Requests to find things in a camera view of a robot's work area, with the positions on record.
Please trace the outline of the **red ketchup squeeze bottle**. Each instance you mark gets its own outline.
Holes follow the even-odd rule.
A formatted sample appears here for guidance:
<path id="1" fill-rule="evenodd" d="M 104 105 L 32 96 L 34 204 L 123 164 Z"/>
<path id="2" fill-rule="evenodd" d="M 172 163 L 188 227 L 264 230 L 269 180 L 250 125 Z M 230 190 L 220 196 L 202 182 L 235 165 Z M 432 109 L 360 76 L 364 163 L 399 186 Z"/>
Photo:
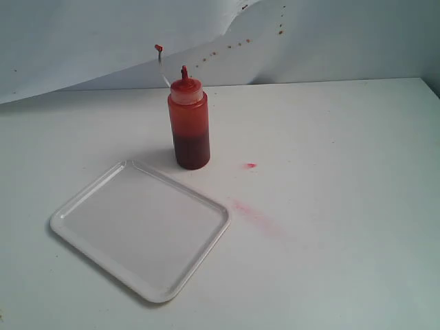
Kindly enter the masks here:
<path id="1" fill-rule="evenodd" d="M 181 78 L 170 83 L 167 98 L 175 159 L 186 170 L 197 170 L 210 161 L 208 96 L 202 82 L 181 67 Z"/>

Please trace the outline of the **white rectangular plastic tray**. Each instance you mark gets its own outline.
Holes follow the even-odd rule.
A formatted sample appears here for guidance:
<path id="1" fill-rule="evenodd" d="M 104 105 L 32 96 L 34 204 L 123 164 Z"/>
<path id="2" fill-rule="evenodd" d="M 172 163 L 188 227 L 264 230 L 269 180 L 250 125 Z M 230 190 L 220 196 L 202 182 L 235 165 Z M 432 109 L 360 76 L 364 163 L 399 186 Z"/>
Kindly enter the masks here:
<path id="1" fill-rule="evenodd" d="M 230 225 L 226 207 L 137 160 L 124 160 L 49 220 L 62 240 L 138 296 L 174 299 Z"/>

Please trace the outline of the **white paper backdrop sheet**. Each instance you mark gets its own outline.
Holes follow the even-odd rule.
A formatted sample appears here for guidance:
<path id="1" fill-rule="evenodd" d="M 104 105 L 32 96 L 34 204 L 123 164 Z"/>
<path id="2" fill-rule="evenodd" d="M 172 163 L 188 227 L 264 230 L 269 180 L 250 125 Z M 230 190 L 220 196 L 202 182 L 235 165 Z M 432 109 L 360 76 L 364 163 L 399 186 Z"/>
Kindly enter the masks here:
<path id="1" fill-rule="evenodd" d="M 1 101 L 57 90 L 421 78 L 438 1 L 2 1 Z"/>

